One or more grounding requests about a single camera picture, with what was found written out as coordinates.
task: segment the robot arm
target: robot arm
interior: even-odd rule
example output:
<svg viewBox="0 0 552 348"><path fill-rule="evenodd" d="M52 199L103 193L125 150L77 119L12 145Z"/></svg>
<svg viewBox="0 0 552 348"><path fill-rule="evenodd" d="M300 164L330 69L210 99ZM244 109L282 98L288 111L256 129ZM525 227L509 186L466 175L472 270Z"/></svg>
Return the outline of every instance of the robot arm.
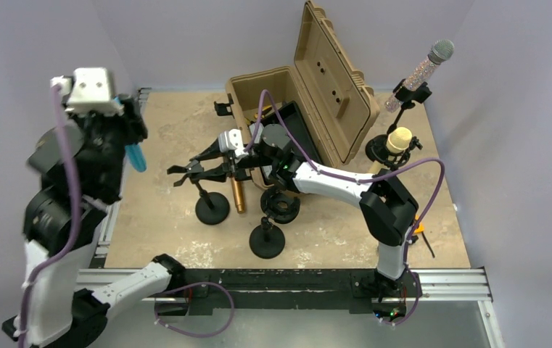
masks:
<svg viewBox="0 0 552 348"><path fill-rule="evenodd" d="M74 122L65 130L84 195L81 229L71 251L30 284L30 301L22 309L27 315L25 332L18 331L19 315L2 328L14 340L24 334L25 347L87 347L108 320L140 299L185 285L184 267L161 255L116 283L95 291L75 290L78 271L91 259L97 241L95 229L107 214L101 203L120 200L125 147L143 141L147 128L136 101L115 94L112 76L104 68L77 69L73 76L52 79L55 84L62 86L62 106ZM53 130L38 141L28 165L41 175L41 191L25 211L26 281L35 267L66 245L71 224L67 181Z"/></svg>
<svg viewBox="0 0 552 348"><path fill-rule="evenodd" d="M191 181L220 181L215 180L216 172L221 175L220 179L240 168L245 170L270 165L268 181L282 191L319 194L359 208L370 234L379 242L380 258L376 267L378 286L384 290L399 290L400 279L406 269L405 245L419 208L401 181L391 178L359 183L375 175L350 173L306 162L293 153L294 144L280 125L267 125L259 131L248 152L244 151L241 141L234 140L240 138L239 131L229 130L222 133L210 148L193 157L190 165L172 166L168 173L184 173L184 178L176 183L181 185L185 178L191 178ZM200 160L217 157L225 157L225 162L217 168L204 171L200 166ZM378 176L387 173L383 170Z"/></svg>

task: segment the tan plastic case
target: tan plastic case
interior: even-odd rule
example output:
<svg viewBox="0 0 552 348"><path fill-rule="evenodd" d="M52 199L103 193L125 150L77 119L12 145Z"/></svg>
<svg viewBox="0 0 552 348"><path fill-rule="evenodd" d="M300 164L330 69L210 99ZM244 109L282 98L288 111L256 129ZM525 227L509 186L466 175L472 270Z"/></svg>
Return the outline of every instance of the tan plastic case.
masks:
<svg viewBox="0 0 552 348"><path fill-rule="evenodd" d="M245 143L251 137L246 119L254 119L263 89L269 90L277 107L283 101L297 102L323 164L329 167L355 157L380 112L374 90L350 63L325 11L312 1L304 5L294 67L236 76L225 89ZM269 105L267 98L264 105ZM269 187L260 169L250 173L258 187Z"/></svg>

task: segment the microphone stand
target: microphone stand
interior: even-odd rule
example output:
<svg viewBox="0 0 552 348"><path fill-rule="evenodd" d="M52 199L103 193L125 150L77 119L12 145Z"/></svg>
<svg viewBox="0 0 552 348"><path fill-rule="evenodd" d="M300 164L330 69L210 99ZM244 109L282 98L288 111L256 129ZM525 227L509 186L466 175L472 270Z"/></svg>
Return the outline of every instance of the microphone stand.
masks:
<svg viewBox="0 0 552 348"><path fill-rule="evenodd" d="M379 136L376 136L372 138L368 143L366 144L366 156L372 161L377 161L377 153L380 152L380 148L384 147L384 142L387 139L387 136L395 129L397 129L397 123L400 122L400 118L402 117L403 113L406 110L412 109L415 107L415 103L417 102L419 104L423 104L429 96L432 95L432 91L429 90L429 87L427 87L427 82L423 82L415 91L410 91L406 87L402 86L404 83L404 80L402 79L398 85L393 89L393 93L395 94L395 98L402 102L402 105L400 106L400 111L398 112L397 116L395 117L395 120L393 123L389 126L387 129L387 132L385 134L381 134ZM401 158L401 161L398 161L398 163L388 163L388 167L390 167L390 170L397 170L399 167L404 165L408 158L410 157L410 151L414 149L415 147L422 149L423 146L421 143L419 143L419 140L417 137L413 137L413 140L411 141L411 146L406 150L404 156Z"/></svg>

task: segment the gold microphone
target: gold microphone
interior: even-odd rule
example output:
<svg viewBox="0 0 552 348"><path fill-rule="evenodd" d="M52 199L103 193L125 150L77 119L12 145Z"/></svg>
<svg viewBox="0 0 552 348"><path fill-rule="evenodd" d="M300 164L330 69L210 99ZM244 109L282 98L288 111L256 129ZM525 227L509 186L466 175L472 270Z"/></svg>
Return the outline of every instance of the gold microphone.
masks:
<svg viewBox="0 0 552 348"><path fill-rule="evenodd" d="M235 208L237 208L237 214L243 214L246 212L246 201L244 199L244 187L242 183L235 180L235 177L231 176L231 186L233 187L233 199L235 200Z"/></svg>
<svg viewBox="0 0 552 348"><path fill-rule="evenodd" d="M384 158L384 160L395 160L398 155L401 155L404 151L406 151L406 149L408 149L411 141L412 132L410 132L408 128L396 128L393 132L391 132L391 134L387 136L384 148L388 151L388 156L385 155L386 158ZM378 172L382 168L389 169L386 165L383 165L378 161L374 161L374 163L372 163L372 166L368 170L368 173L378 174Z"/></svg>

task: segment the cable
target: cable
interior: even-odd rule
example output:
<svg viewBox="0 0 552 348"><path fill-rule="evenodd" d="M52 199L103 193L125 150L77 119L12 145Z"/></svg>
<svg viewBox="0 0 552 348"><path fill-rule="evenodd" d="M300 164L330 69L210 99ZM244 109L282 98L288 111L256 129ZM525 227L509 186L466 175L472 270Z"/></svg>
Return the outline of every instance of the cable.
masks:
<svg viewBox="0 0 552 348"><path fill-rule="evenodd" d="M409 272L411 274L412 279L415 283L415 286L418 287L419 289L416 290L416 296L414 298L414 303L412 304L412 308L410 312L407 312L404 318L402 318L402 320L398 320L396 322L391 323L392 326L398 326L403 324L405 321L407 321L416 310L416 306L419 304L419 299L421 298L421 292L419 291L421 288L421 283L419 282L419 277L417 277L416 273L414 273L410 268L408 268L408 266L406 266L406 269L404 270L404 272Z"/></svg>
<svg viewBox="0 0 552 348"><path fill-rule="evenodd" d="M423 241L425 242L425 245L427 245L427 249L429 249L429 252L432 253L432 259L435 259L436 254L434 254L434 250L432 249L432 245L429 244L429 241L427 240L427 237L425 236L425 232L421 232L421 237L423 237Z"/></svg>
<svg viewBox="0 0 552 348"><path fill-rule="evenodd" d="M226 323L224 324L223 327L221 327L218 330L216 330L214 332L211 332L211 333L194 333L194 332L185 331L185 330L182 330L180 328L176 328L174 326L171 326L171 325L163 322L160 319L160 317L158 316L158 311L156 309L156 305L154 306L154 317L156 318L156 321L154 322L154 324L160 324L161 326L164 326L165 328L168 328L169 330L175 331L175 332L183 334L185 336L194 337L195 339L206 339L208 337L214 337L214 336L222 333L223 331L225 331L228 328L228 326L231 325L231 322L233 321L233 316L235 314L235 305L233 303L233 297L231 296L231 293L229 293L222 285L212 283L210 281L201 281L199 283L193 283L193 284L189 284L189 285L186 285L186 286L182 286L181 288L173 289L173 290L170 290L170 291L165 291L165 292L161 293L161 295L175 294L176 292L186 290L186 289L190 289L190 288L194 288L195 286L199 286L199 285L214 286L215 288L218 288L220 291L222 291L228 297L228 302L231 304L231 314L229 314L228 320L226 321Z"/></svg>
<svg viewBox="0 0 552 348"><path fill-rule="evenodd" d="M402 295L402 301L400 301L400 303L405 303L406 302L406 297L408 297L408 289L406 288L406 285L404 285L404 290L403 290L403 295Z"/></svg>
<svg viewBox="0 0 552 348"><path fill-rule="evenodd" d="M73 153L70 150L70 143L65 130L66 118L62 111L62 100L59 92L62 89L60 84L54 85L51 88L52 98L54 101L54 111L56 115L56 139L58 140L58 146L60 148L60 154L62 155L62 163L64 165L68 191L70 196L70 232L68 240L62 250L49 259L43 261L30 272L28 279L24 283L24 294L22 296L22 304L20 308L20 327L18 328L19 336L17 337L17 343L19 348L25 348L26 345L26 326L28 326L28 311L30 309L30 296L32 294L32 288L36 281L38 274L50 266L51 264L60 261L75 245L79 230L81 227L81 186L79 184L79 174L77 171L77 164L73 158Z"/></svg>

